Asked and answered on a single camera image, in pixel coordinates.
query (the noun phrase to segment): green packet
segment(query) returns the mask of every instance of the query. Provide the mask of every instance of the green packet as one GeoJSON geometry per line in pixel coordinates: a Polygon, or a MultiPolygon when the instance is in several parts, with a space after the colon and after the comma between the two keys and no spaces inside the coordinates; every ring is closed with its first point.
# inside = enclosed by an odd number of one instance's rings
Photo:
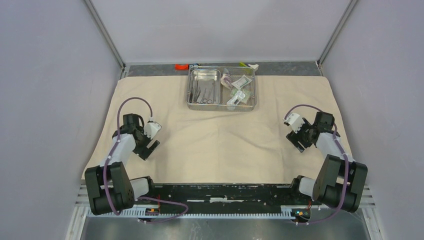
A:
{"type": "MultiPolygon", "coordinates": [[[[234,97],[234,95],[236,95],[237,91],[238,91],[238,89],[233,87],[232,90],[231,90],[231,94],[230,94],[231,97],[234,97]]],[[[243,89],[243,88],[241,89],[241,91],[246,95],[246,97],[243,98],[240,102],[242,102],[244,104],[248,104],[248,101],[249,101],[249,99],[251,98],[251,95],[252,95],[252,91],[249,91],[249,90],[243,89]]]]}

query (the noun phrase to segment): cream fabric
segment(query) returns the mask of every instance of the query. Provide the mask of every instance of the cream fabric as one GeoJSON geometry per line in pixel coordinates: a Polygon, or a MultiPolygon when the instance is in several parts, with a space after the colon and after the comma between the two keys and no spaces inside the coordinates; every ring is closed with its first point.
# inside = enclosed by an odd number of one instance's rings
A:
{"type": "MultiPolygon", "coordinates": [[[[340,111],[330,84],[320,76],[257,76],[257,105],[251,112],[194,111],[185,103],[186,76],[138,76],[121,79],[113,94],[103,131],[86,169],[108,154],[120,104],[130,97],[146,99],[160,145],[143,161],[134,153],[125,166],[130,179],[151,176],[155,183],[291,183],[298,175],[316,178],[324,161],[314,146],[300,153],[287,139],[286,112],[311,104],[332,113],[350,152],[340,111]]],[[[294,112],[313,122],[316,111],[294,112]]],[[[123,114],[149,109],[140,100],[125,104],[123,114]]]]}

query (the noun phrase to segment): robotic arm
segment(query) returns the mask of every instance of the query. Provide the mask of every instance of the robotic arm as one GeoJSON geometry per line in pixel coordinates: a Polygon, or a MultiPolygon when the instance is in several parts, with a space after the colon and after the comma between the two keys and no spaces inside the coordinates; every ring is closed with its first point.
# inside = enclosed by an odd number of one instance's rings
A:
{"type": "MultiPolygon", "coordinates": [[[[131,152],[143,160],[150,156],[160,144],[157,140],[153,141],[153,138],[161,128],[162,126],[152,118],[145,125],[143,118],[137,114],[123,116],[123,125],[119,128],[121,133],[119,144],[109,158],[110,161],[106,168],[107,180],[112,180],[113,184],[113,188],[109,188],[109,194],[117,211],[132,208],[135,198],[153,190],[153,181],[149,176],[130,181],[124,166],[128,162],[131,152]]],[[[117,135],[117,131],[112,135],[111,149],[117,141],[117,135]]],[[[102,174],[108,157],[106,156],[100,165],[88,168],[84,174],[90,208],[95,215],[112,212],[105,193],[106,186],[102,174]]]]}
{"type": "Polygon", "coordinates": [[[322,111],[316,113],[312,125],[297,113],[291,113],[284,120],[284,124],[292,128],[286,138],[301,153],[313,144],[321,151],[325,159],[315,180],[299,175],[292,181],[291,187],[310,196],[314,201],[332,208],[337,207],[343,187],[343,184],[338,183],[337,179],[344,180],[345,160],[343,155],[346,155],[349,172],[346,195],[341,209],[353,213],[361,202],[368,168],[366,165],[356,162],[350,155],[341,153],[335,142],[340,143],[340,135],[336,133],[334,138],[332,130],[334,121],[332,114],[322,111]]]}

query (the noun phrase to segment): stainless steel tray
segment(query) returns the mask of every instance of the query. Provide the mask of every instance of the stainless steel tray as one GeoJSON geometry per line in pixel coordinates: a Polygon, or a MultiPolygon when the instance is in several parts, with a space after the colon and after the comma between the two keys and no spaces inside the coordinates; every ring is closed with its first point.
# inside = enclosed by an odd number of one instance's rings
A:
{"type": "Polygon", "coordinates": [[[226,111],[248,112],[252,111],[257,103],[255,71],[250,67],[238,66],[194,66],[188,71],[187,95],[185,102],[191,110],[199,111],[226,111]],[[233,81],[243,75],[252,79],[252,82],[243,87],[251,92],[247,103],[237,106],[227,105],[231,99],[231,90],[220,83],[224,69],[229,71],[233,81]]]}

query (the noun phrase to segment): gray wall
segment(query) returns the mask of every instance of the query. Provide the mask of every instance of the gray wall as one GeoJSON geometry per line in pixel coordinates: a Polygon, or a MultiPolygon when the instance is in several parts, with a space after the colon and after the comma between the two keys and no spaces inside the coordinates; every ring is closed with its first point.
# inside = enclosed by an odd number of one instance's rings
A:
{"type": "Polygon", "coordinates": [[[126,63],[315,61],[349,0],[92,0],[126,63]]]}
{"type": "Polygon", "coordinates": [[[423,239],[424,1],[362,0],[324,63],[389,240],[423,239]]]}
{"type": "Polygon", "coordinates": [[[2,0],[0,33],[0,239],[63,239],[120,69],[82,0],[2,0]]]}

